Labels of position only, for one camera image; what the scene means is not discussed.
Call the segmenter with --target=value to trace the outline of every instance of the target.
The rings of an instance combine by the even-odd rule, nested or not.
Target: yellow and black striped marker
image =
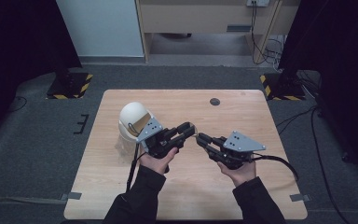
[[[303,96],[294,96],[294,95],[280,95],[280,96],[272,96],[271,87],[267,83],[267,79],[265,76],[260,76],[260,80],[263,83],[264,90],[266,91],[267,98],[270,100],[305,100]]]
[[[68,90],[57,90],[52,93],[48,93],[47,99],[74,99],[74,98],[82,98],[86,93],[87,88],[90,85],[92,78],[92,74],[76,74],[74,76],[75,79],[75,91],[68,92]]]

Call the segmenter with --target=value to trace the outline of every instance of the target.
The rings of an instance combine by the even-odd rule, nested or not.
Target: black sleeve
[[[115,198],[103,224],[155,223],[158,193],[164,183],[164,175],[140,165],[132,188]]]
[[[286,223],[281,210],[269,196],[259,177],[237,186],[232,192],[242,210],[245,223]]]

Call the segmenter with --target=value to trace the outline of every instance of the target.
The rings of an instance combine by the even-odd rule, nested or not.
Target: gray carpet
[[[0,223],[60,223],[62,194],[71,190],[103,92],[108,89],[257,89],[271,68],[87,65],[94,77],[82,99],[47,100],[53,74],[23,83],[0,124],[0,197],[54,199],[55,204],[0,202]],[[305,101],[268,101],[276,123],[315,105]],[[89,120],[82,134],[77,123]],[[321,157],[333,198],[350,223],[358,223],[358,165],[341,160],[342,151],[323,118],[314,117]],[[329,199],[310,126],[310,113],[281,134],[289,161],[298,171],[309,216],[289,223],[344,223]],[[87,220],[88,223],[101,223]]]

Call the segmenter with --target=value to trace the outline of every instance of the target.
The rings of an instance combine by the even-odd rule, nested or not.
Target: hand
[[[162,159],[156,159],[149,154],[145,153],[144,148],[141,146],[141,155],[145,153],[139,161],[141,162],[141,165],[161,174],[164,175],[165,168],[167,168],[168,163],[170,163],[171,160],[175,157],[176,152],[178,151],[177,147],[173,147]]]
[[[235,187],[243,184],[246,181],[255,179],[255,161],[246,162],[242,167],[237,170],[228,169],[225,164],[218,162],[217,165],[220,167],[222,174],[228,175]]]

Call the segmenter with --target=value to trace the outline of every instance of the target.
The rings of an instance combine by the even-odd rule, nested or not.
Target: black curtain
[[[280,68],[293,64],[321,74],[318,102],[358,161],[358,1],[301,1]]]
[[[23,81],[70,67],[81,64],[55,1],[0,0],[0,120]]]

